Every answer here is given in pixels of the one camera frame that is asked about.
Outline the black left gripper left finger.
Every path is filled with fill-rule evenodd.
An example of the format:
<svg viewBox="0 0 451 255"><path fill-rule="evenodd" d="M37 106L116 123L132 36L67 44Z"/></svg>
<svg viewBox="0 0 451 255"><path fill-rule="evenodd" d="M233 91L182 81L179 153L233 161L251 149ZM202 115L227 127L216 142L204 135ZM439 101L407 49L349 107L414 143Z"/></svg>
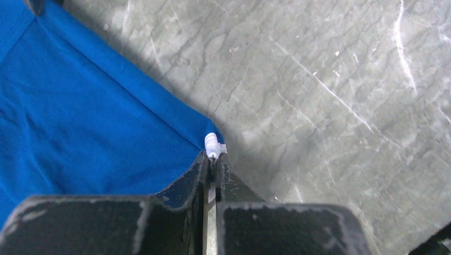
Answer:
<svg viewBox="0 0 451 255"><path fill-rule="evenodd" d="M46 195L21 202L1 254L204 254L209 159L152 195Z"/></svg>

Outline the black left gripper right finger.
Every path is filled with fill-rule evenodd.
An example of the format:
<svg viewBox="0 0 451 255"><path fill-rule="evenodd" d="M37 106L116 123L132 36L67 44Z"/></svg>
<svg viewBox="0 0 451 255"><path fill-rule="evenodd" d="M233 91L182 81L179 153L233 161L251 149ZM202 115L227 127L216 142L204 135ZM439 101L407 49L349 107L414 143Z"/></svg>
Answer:
<svg viewBox="0 0 451 255"><path fill-rule="evenodd" d="M346 207L268 202L216 160L218 254L370 254L357 217Z"/></svg>

